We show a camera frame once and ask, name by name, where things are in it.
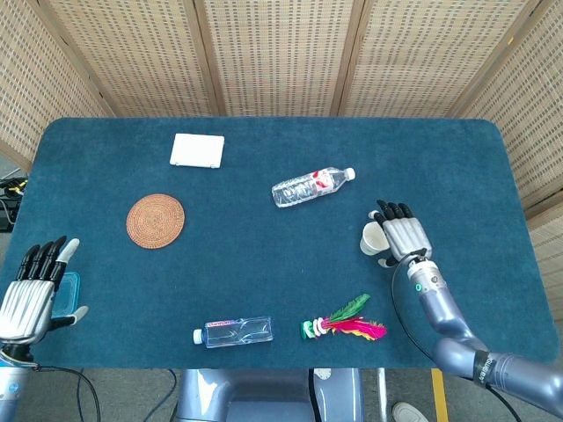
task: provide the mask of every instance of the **paper cup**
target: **paper cup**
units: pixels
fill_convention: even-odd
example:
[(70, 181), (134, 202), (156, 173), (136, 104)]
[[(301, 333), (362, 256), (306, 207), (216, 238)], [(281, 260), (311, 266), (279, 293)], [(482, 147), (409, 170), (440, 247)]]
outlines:
[(364, 226), (360, 249), (370, 256), (389, 249), (387, 236), (378, 222), (369, 222)]

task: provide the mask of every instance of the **white card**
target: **white card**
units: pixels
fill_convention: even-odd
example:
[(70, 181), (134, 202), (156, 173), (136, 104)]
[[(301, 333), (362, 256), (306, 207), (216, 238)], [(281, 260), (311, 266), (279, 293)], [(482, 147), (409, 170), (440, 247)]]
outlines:
[(170, 164), (218, 169), (224, 144), (224, 136), (176, 134)]

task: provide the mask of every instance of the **blue table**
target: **blue table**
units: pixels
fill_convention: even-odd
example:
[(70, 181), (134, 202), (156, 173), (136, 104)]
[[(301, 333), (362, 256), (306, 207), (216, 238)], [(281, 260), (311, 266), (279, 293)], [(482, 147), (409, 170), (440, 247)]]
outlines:
[[(176, 133), (224, 135), (221, 169), (169, 165)], [(279, 209), (275, 183), (326, 166), (356, 180)], [(186, 211), (171, 245), (128, 238), (129, 209), (166, 193)], [(493, 350), (552, 360), (558, 340), (501, 134), (484, 120), (192, 118), (63, 119), (43, 135), (1, 276), (23, 253), (65, 234), (81, 246), (76, 327), (33, 349), (70, 367), (430, 367), (395, 317), (390, 278), (360, 252), (376, 199), (404, 201), (420, 218), (450, 290)], [(399, 283), (406, 323), (434, 344), (415, 292)], [(389, 328), (302, 340), (299, 323), (360, 293), (362, 312)], [(274, 341), (207, 350), (192, 344), (206, 321), (269, 315)]]

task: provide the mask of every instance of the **bottle label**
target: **bottle label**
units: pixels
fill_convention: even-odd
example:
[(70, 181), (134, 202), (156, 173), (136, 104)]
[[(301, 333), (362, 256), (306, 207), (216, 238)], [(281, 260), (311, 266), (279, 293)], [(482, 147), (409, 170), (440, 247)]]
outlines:
[(229, 319), (225, 321), (215, 321), (213, 323), (206, 323), (206, 327), (223, 327), (224, 325), (234, 324), (236, 321), (234, 319)]
[(334, 188), (333, 177), (327, 169), (315, 171), (312, 173), (312, 176), (319, 193), (332, 191), (332, 189)]

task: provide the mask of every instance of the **woven partition screen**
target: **woven partition screen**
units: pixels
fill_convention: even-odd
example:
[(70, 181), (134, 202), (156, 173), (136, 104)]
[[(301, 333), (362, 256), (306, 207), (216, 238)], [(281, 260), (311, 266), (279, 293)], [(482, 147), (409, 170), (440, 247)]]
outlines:
[(501, 129), (524, 207), (563, 188), (563, 0), (533, 26), (465, 116)]
[(445, 115), (524, 5), (375, 0), (343, 113)]
[(0, 33), (0, 146), (28, 170), (50, 121), (107, 112), (26, 2), (0, 2)]
[(352, 7), (206, 0), (227, 114), (329, 114)]
[(563, 204), (534, 217), (529, 225), (553, 317), (563, 321)]
[(52, 0), (56, 24), (125, 116), (211, 114), (181, 0)]

